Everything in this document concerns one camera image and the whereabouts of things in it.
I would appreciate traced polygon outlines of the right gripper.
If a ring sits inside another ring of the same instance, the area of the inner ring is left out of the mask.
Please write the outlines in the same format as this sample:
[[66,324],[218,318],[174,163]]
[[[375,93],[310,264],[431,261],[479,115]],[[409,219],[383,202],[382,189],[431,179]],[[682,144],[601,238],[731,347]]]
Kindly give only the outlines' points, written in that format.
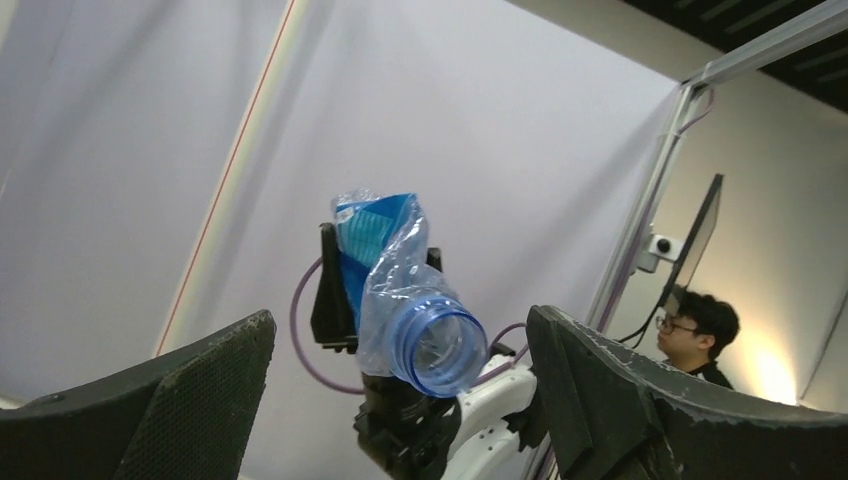
[[[336,228],[320,225],[320,278],[310,326],[315,342],[336,353],[355,354],[354,314],[342,276]],[[438,247],[427,249],[426,264],[442,272]],[[396,377],[362,376],[365,400],[354,418],[360,449],[396,480],[437,480],[461,425],[455,397],[427,396]]]

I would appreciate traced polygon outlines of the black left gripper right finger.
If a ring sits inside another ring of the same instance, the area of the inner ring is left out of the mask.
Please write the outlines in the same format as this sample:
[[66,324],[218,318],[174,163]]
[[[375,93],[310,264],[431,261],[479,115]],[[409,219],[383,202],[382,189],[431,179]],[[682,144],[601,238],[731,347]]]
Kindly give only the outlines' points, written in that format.
[[563,479],[843,479],[847,418],[714,385],[553,306],[526,335]]

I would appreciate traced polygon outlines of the crushed blue label bottle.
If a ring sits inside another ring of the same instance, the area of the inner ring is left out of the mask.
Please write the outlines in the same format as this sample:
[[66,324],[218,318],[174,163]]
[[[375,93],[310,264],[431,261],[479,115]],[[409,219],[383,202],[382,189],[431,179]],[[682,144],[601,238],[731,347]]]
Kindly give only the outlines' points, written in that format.
[[438,398],[469,389],[489,359],[486,332],[428,264],[417,195],[356,189],[338,195],[332,211],[360,371]]

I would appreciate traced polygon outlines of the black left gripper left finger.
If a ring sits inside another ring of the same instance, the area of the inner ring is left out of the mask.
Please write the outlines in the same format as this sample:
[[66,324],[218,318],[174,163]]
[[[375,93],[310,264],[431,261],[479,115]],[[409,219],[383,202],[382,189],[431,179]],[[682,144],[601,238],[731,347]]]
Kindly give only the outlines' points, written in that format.
[[236,479],[276,323],[260,310],[184,347],[1,412],[4,479]]

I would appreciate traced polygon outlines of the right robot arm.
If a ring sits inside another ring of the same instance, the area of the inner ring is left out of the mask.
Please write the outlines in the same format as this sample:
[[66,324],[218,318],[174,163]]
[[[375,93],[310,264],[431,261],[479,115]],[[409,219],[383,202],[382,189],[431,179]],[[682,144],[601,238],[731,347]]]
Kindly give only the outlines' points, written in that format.
[[392,479],[489,479],[507,460],[540,445],[547,433],[537,379],[521,359],[525,352],[502,344],[519,329],[499,332],[489,348],[482,376],[466,393],[440,399],[395,378],[363,375],[348,387],[321,375],[306,359],[297,332],[300,295],[314,273],[320,275],[310,327],[324,349],[353,354],[357,348],[353,312],[346,299],[336,229],[320,226],[321,256],[301,278],[289,320],[292,344],[310,375],[324,386],[360,395],[354,418],[360,449]]

